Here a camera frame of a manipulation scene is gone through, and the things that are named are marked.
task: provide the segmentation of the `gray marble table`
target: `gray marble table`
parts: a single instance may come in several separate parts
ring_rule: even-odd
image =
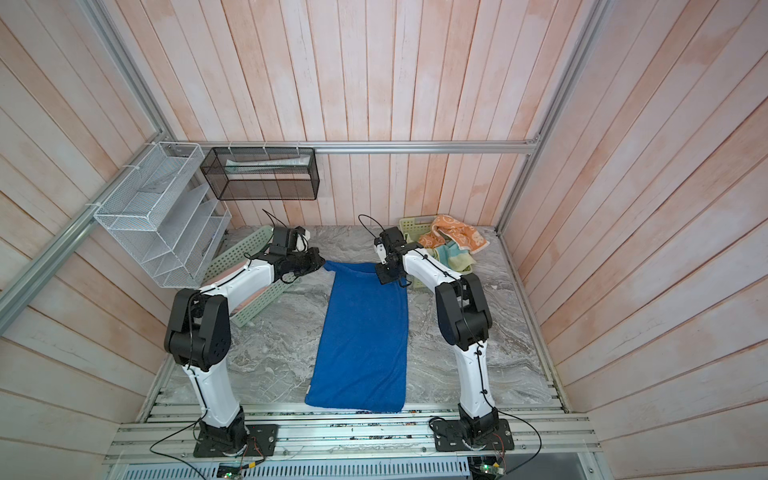
[[[494,325],[488,341],[491,391],[500,406],[550,402],[545,374],[535,352],[504,259],[492,228],[480,227],[491,245],[474,255]],[[228,232],[223,249],[253,232]],[[375,262],[373,238],[363,227],[313,227],[310,246],[327,260]],[[335,273],[321,269],[292,285],[250,325],[232,325],[230,381],[242,403],[303,402]],[[458,373],[451,346],[437,326],[433,295],[409,288],[409,344],[406,402],[457,403]],[[195,403],[189,380],[177,367],[163,393],[168,403]]]

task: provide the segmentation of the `blue towel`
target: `blue towel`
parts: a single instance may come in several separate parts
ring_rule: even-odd
[[[308,405],[399,412],[406,402],[408,297],[373,263],[326,261],[336,272]]]

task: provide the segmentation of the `light green basket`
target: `light green basket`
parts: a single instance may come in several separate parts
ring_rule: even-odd
[[[243,238],[235,245],[231,246],[224,253],[214,258],[214,261],[208,267],[208,271],[205,273],[205,281],[219,275],[223,271],[232,268],[238,263],[242,262],[245,258],[245,253],[256,253],[261,250],[272,238],[272,227],[261,227],[248,237]],[[288,283],[292,283],[294,276],[292,273],[287,273],[285,279]],[[237,312],[234,316],[230,317],[232,323],[237,326],[243,326],[251,321],[261,310],[272,303],[282,292],[288,288],[288,284],[283,282],[275,282],[269,285],[261,295],[256,297],[253,302],[246,305],[240,312]]]
[[[432,222],[435,220],[435,216],[427,217],[407,217],[400,219],[400,231],[403,236],[410,236],[412,242],[418,242],[419,237],[424,233],[429,233],[432,229]],[[472,273],[472,265],[468,266],[466,270],[459,273]],[[413,282],[413,288],[426,288],[426,285],[421,280],[408,275],[409,280]]]

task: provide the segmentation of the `pink wooden wall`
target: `pink wooden wall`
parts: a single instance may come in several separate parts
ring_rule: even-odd
[[[768,478],[767,51],[766,0],[616,2],[505,231],[616,478]]]
[[[76,0],[0,2],[0,289],[154,134]],[[103,229],[83,242],[0,339],[0,476],[100,473],[173,294]]]
[[[180,139],[524,140],[594,0],[105,0]],[[319,156],[317,201],[230,202],[235,225],[495,224],[516,154]]]

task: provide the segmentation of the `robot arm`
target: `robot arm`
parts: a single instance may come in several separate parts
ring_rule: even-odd
[[[190,378],[200,403],[202,440],[195,456],[239,455],[245,449],[245,416],[225,360],[232,343],[230,313],[287,273],[299,277],[322,267],[325,260],[316,247],[309,248],[309,237],[302,227],[275,227],[272,242],[245,265],[198,290],[180,290],[174,298],[164,346]]]
[[[384,229],[374,240],[381,263],[376,273],[382,284],[413,275],[435,293],[438,325],[453,346],[461,384],[459,411],[465,440],[490,435],[498,428],[498,410],[488,385],[487,340],[493,322],[480,279],[462,275],[432,259],[416,242],[406,243],[396,227]]]

